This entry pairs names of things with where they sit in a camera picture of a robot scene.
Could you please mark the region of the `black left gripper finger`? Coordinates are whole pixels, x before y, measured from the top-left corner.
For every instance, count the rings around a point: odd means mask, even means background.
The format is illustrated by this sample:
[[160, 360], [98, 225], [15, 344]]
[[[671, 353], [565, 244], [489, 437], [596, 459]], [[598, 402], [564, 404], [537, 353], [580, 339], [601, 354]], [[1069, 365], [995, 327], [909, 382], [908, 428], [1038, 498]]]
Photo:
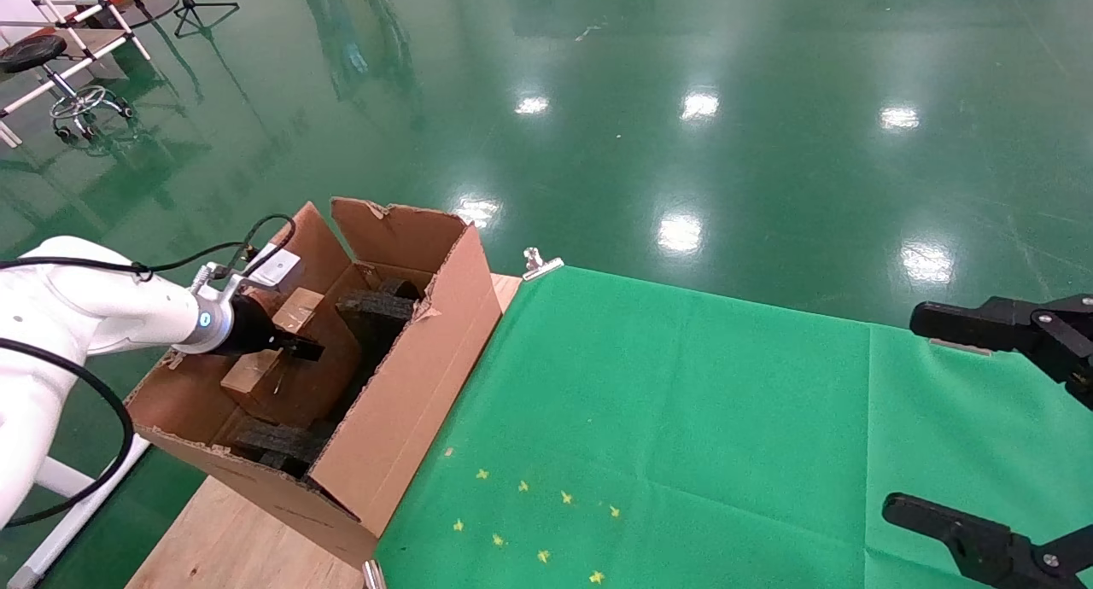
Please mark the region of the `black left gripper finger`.
[[299, 334], [277, 334], [277, 350], [293, 360], [318, 362], [324, 356], [324, 344]]

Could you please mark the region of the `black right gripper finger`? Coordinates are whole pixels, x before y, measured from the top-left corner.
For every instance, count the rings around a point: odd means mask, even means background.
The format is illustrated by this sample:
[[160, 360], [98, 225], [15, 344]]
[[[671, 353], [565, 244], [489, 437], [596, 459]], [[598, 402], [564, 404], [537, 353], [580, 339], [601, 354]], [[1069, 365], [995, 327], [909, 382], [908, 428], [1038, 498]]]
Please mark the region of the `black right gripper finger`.
[[991, 588], [1085, 588], [1092, 527], [1035, 544], [1011, 527], [908, 494], [891, 493], [886, 522], [944, 543], [961, 576]]
[[1073, 398], [1092, 409], [1092, 297], [1073, 294], [1034, 304], [992, 296], [967, 308], [921, 302], [909, 320], [910, 331], [992, 352], [1016, 352], [1061, 382]]

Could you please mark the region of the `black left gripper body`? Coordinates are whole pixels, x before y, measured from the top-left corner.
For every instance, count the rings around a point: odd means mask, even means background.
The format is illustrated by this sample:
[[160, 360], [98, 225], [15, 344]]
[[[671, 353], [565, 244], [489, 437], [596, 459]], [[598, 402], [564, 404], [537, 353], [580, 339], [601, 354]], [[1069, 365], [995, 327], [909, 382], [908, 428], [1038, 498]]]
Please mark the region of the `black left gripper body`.
[[282, 335], [260, 302], [245, 294], [230, 301], [230, 334], [222, 341], [222, 355], [238, 357], [266, 349], [282, 347]]

